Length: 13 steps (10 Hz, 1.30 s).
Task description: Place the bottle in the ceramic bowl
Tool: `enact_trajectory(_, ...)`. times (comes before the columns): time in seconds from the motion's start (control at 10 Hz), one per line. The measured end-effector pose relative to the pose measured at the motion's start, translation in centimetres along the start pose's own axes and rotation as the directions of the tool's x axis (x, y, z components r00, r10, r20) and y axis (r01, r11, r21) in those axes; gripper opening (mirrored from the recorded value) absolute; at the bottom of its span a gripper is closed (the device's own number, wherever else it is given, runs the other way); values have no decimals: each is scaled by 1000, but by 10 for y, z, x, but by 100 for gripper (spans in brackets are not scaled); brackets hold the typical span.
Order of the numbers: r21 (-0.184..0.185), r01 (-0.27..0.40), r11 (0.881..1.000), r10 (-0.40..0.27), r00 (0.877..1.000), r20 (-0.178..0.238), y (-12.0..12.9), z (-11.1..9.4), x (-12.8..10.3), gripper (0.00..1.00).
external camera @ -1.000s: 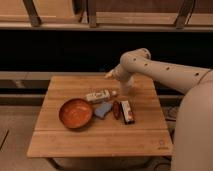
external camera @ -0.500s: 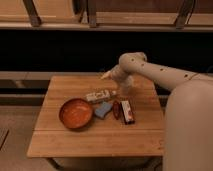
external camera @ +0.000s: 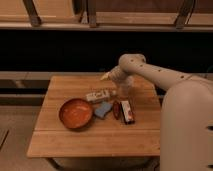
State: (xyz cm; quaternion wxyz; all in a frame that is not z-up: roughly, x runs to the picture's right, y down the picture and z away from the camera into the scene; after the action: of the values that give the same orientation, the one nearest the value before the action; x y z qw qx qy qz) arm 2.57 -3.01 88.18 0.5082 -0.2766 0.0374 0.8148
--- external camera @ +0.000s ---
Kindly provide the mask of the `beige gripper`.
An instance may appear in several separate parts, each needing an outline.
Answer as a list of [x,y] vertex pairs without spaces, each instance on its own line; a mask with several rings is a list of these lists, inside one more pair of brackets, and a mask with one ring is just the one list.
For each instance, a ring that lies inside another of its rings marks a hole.
[[134,79],[132,76],[129,76],[125,80],[120,81],[117,84],[118,97],[120,99],[127,99],[133,84],[134,84]]

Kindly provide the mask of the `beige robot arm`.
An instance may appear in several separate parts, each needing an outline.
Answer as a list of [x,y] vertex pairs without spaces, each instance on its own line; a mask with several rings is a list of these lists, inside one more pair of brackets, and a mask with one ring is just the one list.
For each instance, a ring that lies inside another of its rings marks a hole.
[[163,89],[160,171],[213,171],[213,81],[124,54],[102,78],[117,85],[138,75]]

